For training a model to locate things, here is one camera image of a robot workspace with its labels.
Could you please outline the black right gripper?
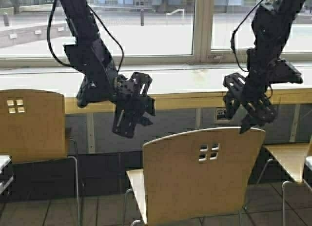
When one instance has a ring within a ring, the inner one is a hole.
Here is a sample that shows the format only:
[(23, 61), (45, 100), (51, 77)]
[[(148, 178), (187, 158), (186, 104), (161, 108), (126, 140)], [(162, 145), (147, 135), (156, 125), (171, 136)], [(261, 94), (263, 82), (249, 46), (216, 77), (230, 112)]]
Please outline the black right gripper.
[(228, 89), (223, 97), (226, 118), (231, 120), (240, 106), (247, 111), (241, 121), (240, 134), (245, 133), (253, 126), (264, 126), (275, 120), (277, 111), (265, 91), (252, 87), (241, 74), (232, 73), (225, 76), (223, 86)]

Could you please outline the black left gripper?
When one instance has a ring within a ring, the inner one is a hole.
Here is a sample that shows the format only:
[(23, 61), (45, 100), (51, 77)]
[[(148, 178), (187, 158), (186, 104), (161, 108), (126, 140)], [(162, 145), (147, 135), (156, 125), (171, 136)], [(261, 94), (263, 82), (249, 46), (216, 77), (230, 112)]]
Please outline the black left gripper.
[(155, 116), (155, 99), (147, 92), (153, 79), (145, 73), (134, 72), (130, 78), (118, 75), (114, 79), (116, 105), (112, 132), (125, 138), (134, 136), (137, 124), (150, 126), (153, 122), (145, 117)]

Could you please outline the right robot base rail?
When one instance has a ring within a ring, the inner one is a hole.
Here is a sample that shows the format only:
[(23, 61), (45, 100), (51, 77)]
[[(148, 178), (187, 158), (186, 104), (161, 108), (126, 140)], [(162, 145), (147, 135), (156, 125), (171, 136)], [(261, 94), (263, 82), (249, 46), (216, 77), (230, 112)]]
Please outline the right robot base rail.
[(308, 156), (305, 159), (303, 179), (309, 184), (312, 185), (312, 156)]

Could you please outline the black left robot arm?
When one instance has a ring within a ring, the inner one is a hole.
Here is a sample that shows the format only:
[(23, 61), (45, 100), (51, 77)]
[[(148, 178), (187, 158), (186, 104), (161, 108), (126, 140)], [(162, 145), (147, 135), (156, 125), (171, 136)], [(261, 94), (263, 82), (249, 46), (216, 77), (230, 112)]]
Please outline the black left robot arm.
[(144, 114), (156, 114), (155, 100), (148, 95), (152, 78), (141, 72), (127, 78), (118, 72), (87, 0), (59, 1), (75, 38), (73, 44), (64, 46), (64, 52), (70, 66), (84, 75), (76, 95), (78, 107), (110, 101), (116, 106), (112, 132), (132, 138), (137, 124), (152, 125)]

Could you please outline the left robot base rail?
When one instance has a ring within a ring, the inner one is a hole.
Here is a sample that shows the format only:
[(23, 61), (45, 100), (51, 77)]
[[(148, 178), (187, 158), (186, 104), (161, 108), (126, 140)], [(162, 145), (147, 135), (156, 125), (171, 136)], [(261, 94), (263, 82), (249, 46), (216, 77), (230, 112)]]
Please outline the left robot base rail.
[(12, 169), (12, 157), (10, 155), (0, 156), (0, 193), (2, 194), (12, 183), (14, 173)]

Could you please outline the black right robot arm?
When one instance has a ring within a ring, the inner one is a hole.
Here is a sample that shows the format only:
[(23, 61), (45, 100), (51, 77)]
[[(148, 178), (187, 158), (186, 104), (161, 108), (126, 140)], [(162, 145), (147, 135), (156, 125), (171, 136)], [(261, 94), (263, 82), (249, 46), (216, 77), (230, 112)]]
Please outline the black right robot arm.
[(291, 26), (306, 0), (260, 1), (251, 24), (254, 47), (247, 49), (247, 76), (232, 73), (224, 77), (228, 89), (223, 101), (231, 119), (243, 106), (247, 115), (241, 121), (240, 133), (253, 126), (272, 123), (277, 111), (267, 97), (272, 84), (302, 84), (302, 74), (281, 53), (289, 39)]

